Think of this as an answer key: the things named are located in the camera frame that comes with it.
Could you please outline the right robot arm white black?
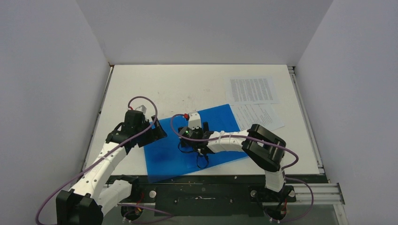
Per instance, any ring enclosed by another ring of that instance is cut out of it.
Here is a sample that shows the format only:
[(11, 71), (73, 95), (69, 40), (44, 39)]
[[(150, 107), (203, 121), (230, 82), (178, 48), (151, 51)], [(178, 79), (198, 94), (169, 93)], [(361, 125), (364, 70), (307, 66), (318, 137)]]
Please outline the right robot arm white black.
[(284, 195), (285, 173), (282, 161), (286, 142), (259, 124), (239, 132), (216, 132), (202, 128), (180, 127), (177, 135), (182, 147), (190, 147), (199, 156), (243, 152), (265, 172), (265, 194), (271, 201)]

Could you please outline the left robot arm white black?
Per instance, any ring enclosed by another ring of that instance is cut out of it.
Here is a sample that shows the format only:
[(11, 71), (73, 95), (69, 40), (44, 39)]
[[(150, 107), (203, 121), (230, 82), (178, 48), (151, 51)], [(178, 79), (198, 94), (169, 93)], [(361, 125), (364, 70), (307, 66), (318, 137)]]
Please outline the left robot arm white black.
[(103, 187), (131, 149), (167, 137), (155, 117), (149, 120), (145, 112), (143, 105), (129, 109), (124, 121), (108, 134), (96, 162), (69, 191), (57, 195), (57, 224), (100, 225), (104, 216), (120, 201), (134, 202), (139, 198), (140, 189), (134, 185), (138, 180), (134, 176), (121, 175), (106, 190)]

